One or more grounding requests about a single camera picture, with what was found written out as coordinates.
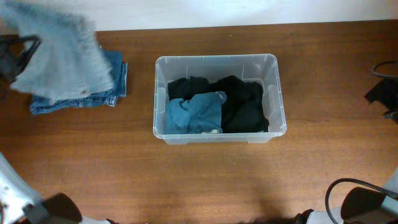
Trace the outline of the light blue jeans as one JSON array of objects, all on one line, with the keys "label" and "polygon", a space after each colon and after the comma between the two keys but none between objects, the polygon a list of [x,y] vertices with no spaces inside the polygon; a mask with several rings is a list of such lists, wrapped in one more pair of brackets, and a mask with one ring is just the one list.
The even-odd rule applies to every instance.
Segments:
[{"label": "light blue jeans", "polygon": [[1,1],[1,19],[20,37],[41,41],[11,89],[58,101],[113,88],[112,66],[85,16],[32,1]]}]

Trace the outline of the dark blue jeans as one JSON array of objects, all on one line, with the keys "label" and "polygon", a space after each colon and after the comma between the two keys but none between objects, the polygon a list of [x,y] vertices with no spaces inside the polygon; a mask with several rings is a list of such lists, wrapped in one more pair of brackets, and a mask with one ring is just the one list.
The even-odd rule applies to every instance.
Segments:
[{"label": "dark blue jeans", "polygon": [[127,93],[127,63],[123,62],[123,55],[118,51],[102,50],[109,60],[112,70],[110,75],[114,87],[110,90],[94,93],[86,98],[61,100],[51,103],[48,99],[33,96],[30,104],[30,113],[33,115],[51,113],[64,108],[91,108],[97,106],[114,107],[119,98],[124,98]]}]

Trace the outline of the black garment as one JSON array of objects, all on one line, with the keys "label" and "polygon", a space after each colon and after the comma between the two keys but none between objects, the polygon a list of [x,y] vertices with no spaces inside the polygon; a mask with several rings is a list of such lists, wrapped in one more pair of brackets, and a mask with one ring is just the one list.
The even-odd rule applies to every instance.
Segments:
[{"label": "black garment", "polygon": [[170,100],[182,98],[190,100],[196,94],[211,91],[209,81],[203,77],[180,78],[167,85]]},{"label": "black garment", "polygon": [[262,85],[244,82],[236,76],[228,76],[212,83],[214,91],[223,91],[227,99],[221,107],[221,128],[224,133],[264,133],[269,121],[262,107]]}]

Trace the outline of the medium blue denim shorts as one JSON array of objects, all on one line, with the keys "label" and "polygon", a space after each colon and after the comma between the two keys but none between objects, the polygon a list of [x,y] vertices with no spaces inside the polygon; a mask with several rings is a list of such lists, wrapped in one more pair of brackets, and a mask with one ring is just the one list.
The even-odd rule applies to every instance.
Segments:
[{"label": "medium blue denim shorts", "polygon": [[196,94],[190,100],[176,98],[165,107],[165,134],[220,134],[223,91]]}]

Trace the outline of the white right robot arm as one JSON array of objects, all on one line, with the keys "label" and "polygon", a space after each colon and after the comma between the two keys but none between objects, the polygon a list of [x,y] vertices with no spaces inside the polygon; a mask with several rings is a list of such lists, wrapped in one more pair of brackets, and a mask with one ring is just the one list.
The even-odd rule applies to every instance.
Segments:
[{"label": "white right robot arm", "polygon": [[[385,78],[365,94],[372,103],[380,102],[387,108],[386,119],[397,122],[397,79]],[[331,209],[331,190],[345,182],[357,184],[345,197],[342,205]],[[325,195],[325,211],[307,210],[297,214],[290,223],[397,223],[397,171],[387,183],[378,187],[363,180],[342,178],[329,186]]]}]

